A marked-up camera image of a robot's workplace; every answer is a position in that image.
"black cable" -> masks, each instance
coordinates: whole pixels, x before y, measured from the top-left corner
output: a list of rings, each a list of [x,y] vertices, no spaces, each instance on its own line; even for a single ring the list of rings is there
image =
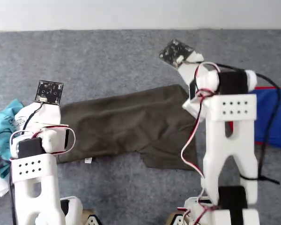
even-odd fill
[[[8,189],[9,189],[9,197],[11,203],[11,215],[13,219],[13,225],[17,224],[16,214],[15,214],[15,199],[14,199],[14,185],[11,173],[11,164],[10,164],[10,171],[9,171],[9,182],[8,182]]]
[[[232,70],[235,70],[235,71],[244,71],[244,69],[240,69],[240,68],[237,68],[237,67],[232,67],[232,66],[228,66],[228,65],[224,65],[224,64],[220,64],[220,63],[216,63],[216,64],[219,67],[232,69]],[[266,131],[265,131],[265,135],[264,135],[264,140],[263,140],[263,143],[261,145],[261,154],[260,154],[260,159],[259,159],[259,163],[258,163],[258,178],[247,178],[247,177],[244,177],[242,175],[240,175],[240,176],[243,179],[246,179],[246,180],[267,180],[267,181],[270,181],[270,182],[275,183],[275,184],[280,184],[279,181],[268,178],[268,177],[262,175],[262,167],[263,167],[263,162],[264,162],[264,158],[265,158],[265,154],[266,154],[266,146],[267,146],[269,136],[270,136],[270,130],[271,130],[273,121],[274,121],[274,119],[275,119],[275,117],[278,113],[279,106],[281,104],[281,88],[274,81],[272,81],[270,78],[268,78],[267,76],[264,76],[262,74],[256,74],[256,76],[265,80],[265,81],[267,81],[269,84],[271,84],[272,86],[274,86],[276,88],[277,101],[276,101],[276,105],[273,108],[273,112],[271,114],[271,117],[270,117],[270,119],[267,123]]]
[[[42,103],[41,103],[41,106],[40,106],[38,109],[36,109],[36,110],[28,117],[28,119],[26,120],[26,122],[25,122],[25,124],[24,124],[24,126],[23,126],[23,130],[26,129],[26,127],[27,127],[29,121],[31,120],[31,118],[43,107],[43,104],[44,104],[44,103],[42,102]]]

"clothing tag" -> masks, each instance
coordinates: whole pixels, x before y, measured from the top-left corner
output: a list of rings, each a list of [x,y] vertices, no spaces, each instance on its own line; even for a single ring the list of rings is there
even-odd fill
[[[84,159],[84,163],[91,164],[92,161],[93,161],[93,158],[85,158],[85,159]]]

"white plastic part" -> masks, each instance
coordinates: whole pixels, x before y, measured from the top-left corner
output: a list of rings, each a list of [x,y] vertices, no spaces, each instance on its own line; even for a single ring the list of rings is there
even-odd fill
[[[180,73],[184,82],[189,85],[194,78],[194,73],[196,68],[198,67],[198,63],[204,61],[204,58],[201,54],[196,53],[195,51],[191,53],[191,55],[186,59],[188,62],[194,62],[193,64],[183,63],[179,68],[178,72]],[[205,67],[200,68],[200,74],[208,73],[208,70]]]
[[[259,225],[259,215],[255,209],[243,209],[244,225]],[[209,225],[231,225],[229,210],[215,210],[211,212]]]
[[[203,207],[200,204],[198,204],[196,201],[197,201],[197,197],[191,197],[188,198],[184,203],[184,208],[191,210],[188,216],[188,219],[190,221],[189,224],[193,224],[204,210]],[[204,206],[211,207],[212,204],[204,204]],[[200,224],[210,225],[210,219],[211,219],[210,212],[206,212],[204,216],[200,219]]]
[[[206,88],[211,91],[216,91],[219,86],[219,76],[216,70],[208,71],[204,74],[200,72],[196,82],[199,89]]]
[[[254,154],[254,120],[256,95],[214,96],[206,99],[206,154],[203,160],[204,188],[213,204],[219,200],[218,178],[226,159],[233,156],[240,173],[257,178],[258,165]],[[234,121],[233,134],[225,135],[225,121]],[[241,179],[248,204],[257,201],[257,181]]]
[[[22,108],[15,115],[15,126],[17,130],[23,129],[28,117],[39,107],[40,103],[34,102]],[[59,105],[43,104],[40,110],[29,121],[26,130],[38,131],[44,124],[59,125],[61,121]]]
[[[177,216],[175,218],[175,220],[173,221],[172,225],[184,225],[185,223],[183,224],[182,219],[183,219],[183,216]]]
[[[47,225],[64,225],[65,216],[59,201],[56,159],[42,154],[12,160],[15,185],[15,210],[18,225],[33,225],[38,214]],[[34,196],[34,183],[41,183],[41,194]]]
[[[212,121],[256,120],[257,117],[255,94],[216,95],[207,98],[204,104]]]
[[[60,129],[46,129],[38,135],[38,137],[42,138],[42,146],[45,152],[52,153],[64,149],[65,133],[59,136],[60,131]]]
[[[253,70],[245,70],[248,77],[248,90],[252,91],[257,85],[257,76]]]
[[[98,223],[96,217],[91,215],[91,216],[89,216],[85,225],[99,225],[99,223]]]
[[[192,115],[194,118],[197,118],[200,110],[200,104],[195,99],[193,100],[188,99],[186,102],[184,102],[182,108],[187,110],[190,113],[190,115]],[[206,107],[202,105],[199,122],[202,122],[205,119],[205,116],[206,116]]]
[[[79,198],[75,196],[61,198],[62,200],[69,200],[69,210],[66,215],[66,225],[82,225],[82,203]]]

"olive green pants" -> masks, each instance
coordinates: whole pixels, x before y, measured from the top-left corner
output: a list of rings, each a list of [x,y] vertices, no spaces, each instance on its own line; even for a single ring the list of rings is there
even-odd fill
[[[172,85],[68,104],[61,108],[61,122],[75,131],[76,145],[57,160],[138,152],[147,167],[191,169],[180,158],[195,122],[182,108],[187,98],[182,87]],[[197,163],[195,139],[185,158]]]

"white wall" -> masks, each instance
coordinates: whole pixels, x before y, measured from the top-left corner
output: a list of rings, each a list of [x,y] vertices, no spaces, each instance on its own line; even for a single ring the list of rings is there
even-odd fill
[[[281,0],[0,0],[0,31],[281,29]]]

